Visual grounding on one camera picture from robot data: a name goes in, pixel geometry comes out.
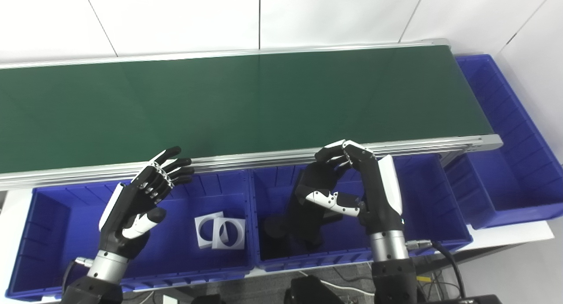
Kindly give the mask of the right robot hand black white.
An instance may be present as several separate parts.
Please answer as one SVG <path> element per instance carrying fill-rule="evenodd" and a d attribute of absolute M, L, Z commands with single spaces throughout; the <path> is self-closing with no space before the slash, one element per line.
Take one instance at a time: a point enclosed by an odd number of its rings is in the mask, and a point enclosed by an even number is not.
<path fill-rule="evenodd" d="M 336 190 L 336 184 L 350 169 L 360 174 L 361 196 Z M 352 140 L 338 140 L 316 152 L 315 161 L 303 170 L 294 193 L 301 200 L 355 216 L 367 234 L 404 230 L 402 194 L 393 157 L 377 158 Z"/>

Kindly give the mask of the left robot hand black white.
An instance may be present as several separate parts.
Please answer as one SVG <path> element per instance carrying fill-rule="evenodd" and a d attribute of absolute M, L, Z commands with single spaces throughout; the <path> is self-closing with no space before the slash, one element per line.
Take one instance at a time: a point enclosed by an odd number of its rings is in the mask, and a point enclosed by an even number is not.
<path fill-rule="evenodd" d="M 150 230 L 166 211 L 157 205 L 178 185 L 190 183 L 195 170 L 191 158 L 176 158 L 181 147 L 167 148 L 152 158 L 129 184 L 119 183 L 100 219 L 102 255 L 110 253 L 135 259 L 146 246 Z"/>

